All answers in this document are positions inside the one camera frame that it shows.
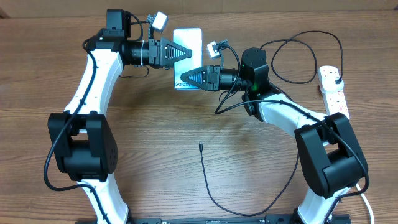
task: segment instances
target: robotic arm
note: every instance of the robotic arm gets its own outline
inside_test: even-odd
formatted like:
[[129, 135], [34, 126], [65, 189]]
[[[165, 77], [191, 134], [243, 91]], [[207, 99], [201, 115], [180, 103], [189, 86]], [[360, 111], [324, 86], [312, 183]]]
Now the robotic arm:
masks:
[[[221, 51], [226, 44], [227, 40], [218, 44], [210, 43], [210, 56], [222, 56]], [[329, 211], [334, 209], [339, 195], [347, 193], [364, 177], [353, 153], [357, 155], [366, 172], [368, 165], [345, 115], [337, 113], [327, 116], [289, 100], [269, 81], [266, 52], [257, 48], [243, 52], [239, 70], [224, 69], [222, 65], [207, 65], [183, 73], [181, 80], [205, 91], [244, 91], [242, 104], [249, 116], [253, 115], [260, 121], [276, 125], [296, 139], [303, 174], [310, 188], [303, 203], [289, 217], [290, 223], [315, 224], [324, 223], [325, 220], [338, 223], [340, 219], [343, 219], [342, 223], [350, 222], [348, 217], [332, 219]], [[320, 122], [309, 119], [309, 115], [325, 123], [328, 129], [334, 130], [352, 151], [337, 141]], [[324, 146], [336, 143], [338, 149], [327, 154]]]
[[[150, 38], [147, 42], [128, 40], [131, 36], [131, 16], [133, 15], [127, 11], [108, 9], [106, 28], [101, 29], [87, 43], [97, 68], [85, 104], [78, 110], [71, 126], [61, 132], [71, 114], [78, 109], [94, 74], [94, 61], [89, 54], [75, 96], [65, 107], [64, 113], [52, 113], [48, 121], [53, 144], [61, 133], [60, 140], [54, 146], [58, 169], [78, 184], [90, 185], [96, 190], [99, 199], [91, 189], [83, 187], [97, 214], [97, 221], [93, 223], [132, 223], [129, 208], [123, 202], [114, 178], [118, 149], [106, 121], [109, 99], [118, 76], [125, 65], [168, 69], [173, 67], [174, 62], [192, 56], [189, 49], [163, 37], [161, 40], [153, 38], [153, 31], [162, 32], [167, 22], [167, 16], [161, 12], [154, 17], [148, 16]], [[71, 136], [79, 133], [87, 133], [88, 140], [73, 140]]]

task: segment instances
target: white power strip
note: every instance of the white power strip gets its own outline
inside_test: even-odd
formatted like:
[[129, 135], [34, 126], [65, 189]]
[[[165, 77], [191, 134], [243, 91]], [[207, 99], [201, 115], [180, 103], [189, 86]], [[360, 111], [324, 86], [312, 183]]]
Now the white power strip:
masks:
[[[319, 68], [318, 77], [319, 88], [323, 95], [323, 102], [327, 115], [340, 112], [349, 119], [347, 102], [343, 92], [344, 83], [343, 81], [339, 84], [335, 83], [335, 80], [340, 77], [338, 69], [333, 66], [324, 65]], [[359, 184], [356, 184], [356, 188], [361, 190]], [[365, 197], [365, 194], [361, 194], [361, 197], [369, 210], [371, 224], [374, 224], [374, 215], [371, 205]]]

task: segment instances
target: wooden surface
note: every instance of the wooden surface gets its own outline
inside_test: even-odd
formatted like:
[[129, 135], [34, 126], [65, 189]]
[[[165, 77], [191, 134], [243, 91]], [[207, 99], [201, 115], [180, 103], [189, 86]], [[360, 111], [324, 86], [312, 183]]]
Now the wooden surface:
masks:
[[[378, 223], [396, 223], [397, 21], [396, 11], [181, 15], [170, 17], [164, 36], [172, 39], [176, 27], [201, 27], [204, 46], [228, 38], [240, 56], [246, 48], [304, 30], [336, 34], [344, 47], [351, 124], [369, 164], [366, 195]], [[73, 223], [95, 217], [82, 190], [53, 192], [42, 171], [50, 149], [49, 114], [63, 111], [75, 93], [86, 64], [81, 43], [104, 24], [104, 17], [0, 20], [0, 223]], [[319, 65], [340, 67], [333, 38], [306, 34], [300, 40], [314, 48]], [[277, 47], [266, 47], [268, 62]], [[225, 67], [235, 67], [226, 54]], [[218, 63], [206, 52], [203, 58], [203, 64]], [[284, 77], [307, 80], [312, 55], [289, 44], [275, 58], [275, 69]], [[144, 72], [127, 66], [124, 74]], [[325, 111], [317, 80], [292, 85], [272, 72], [270, 78], [299, 104]], [[215, 116], [217, 93], [176, 91], [173, 80], [173, 70], [154, 69], [147, 78], [119, 79], [109, 103], [108, 122], [119, 149], [116, 179], [134, 217], [235, 217], [208, 198], [199, 141], [204, 142], [210, 189], [220, 204], [244, 213], [268, 206], [293, 170], [295, 141], [247, 116], [243, 108]], [[237, 94], [227, 105], [239, 101]], [[59, 187], [74, 184], [54, 160], [49, 176]], [[291, 213], [306, 190], [299, 167], [269, 213]], [[360, 197], [343, 201], [338, 213], [349, 213], [354, 223], [368, 222]]]
[[106, 9], [135, 14], [211, 14], [237, 12], [299, 12], [393, 10], [398, 0], [0, 0], [11, 18], [103, 16]]

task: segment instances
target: power plug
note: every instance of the power plug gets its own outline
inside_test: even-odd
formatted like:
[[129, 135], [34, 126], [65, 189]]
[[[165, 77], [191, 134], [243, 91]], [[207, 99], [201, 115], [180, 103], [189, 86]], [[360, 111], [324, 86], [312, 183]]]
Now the power plug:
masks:
[[336, 83], [340, 78], [338, 69], [330, 65], [324, 65], [319, 68], [319, 87], [322, 93], [332, 93], [339, 90], [343, 90], [344, 81]]
[[342, 80], [340, 84], [336, 84], [336, 80], [340, 78], [338, 69], [329, 65], [322, 66], [319, 68], [318, 77], [327, 115], [340, 112], [349, 119], [343, 91], [344, 82]]

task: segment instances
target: tabletop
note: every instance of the tabletop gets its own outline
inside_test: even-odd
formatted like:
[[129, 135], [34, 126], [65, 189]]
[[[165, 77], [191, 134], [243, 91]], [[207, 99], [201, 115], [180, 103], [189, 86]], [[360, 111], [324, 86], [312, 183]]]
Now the tabletop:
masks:
[[[344, 49], [345, 95], [351, 124], [369, 165], [366, 196], [378, 223], [396, 223], [398, 195], [398, 13], [273, 12], [171, 15], [163, 36], [178, 27], [200, 27], [205, 45], [228, 39], [240, 56], [249, 47], [286, 39], [305, 30], [338, 36]], [[74, 95], [86, 65], [81, 43], [105, 26], [105, 17], [0, 19], [0, 223], [73, 223], [95, 213], [81, 189], [53, 192], [43, 181], [51, 142], [50, 113], [60, 113]], [[138, 36], [133, 29], [133, 37]], [[325, 34], [298, 37], [314, 49], [318, 65], [341, 68], [335, 39]], [[280, 44], [268, 45], [267, 62]], [[225, 53], [226, 68], [236, 68]], [[312, 54], [290, 43], [275, 57], [275, 69], [291, 80], [308, 80]], [[126, 66], [123, 75], [144, 75]], [[318, 81], [273, 83], [298, 104], [324, 113]], [[215, 115], [219, 93], [174, 89], [173, 70], [150, 69], [145, 78], [118, 79], [108, 123], [118, 144], [115, 176], [133, 217], [235, 217], [216, 207], [206, 192], [198, 143], [210, 190], [230, 210], [254, 213], [266, 208], [289, 179], [297, 147], [279, 128], [248, 116], [243, 107]], [[225, 106], [241, 101], [237, 94]], [[51, 183], [74, 184], [50, 164]], [[267, 213], [292, 213], [308, 189], [299, 165], [284, 194]], [[367, 223], [360, 197], [343, 199], [336, 213]]]

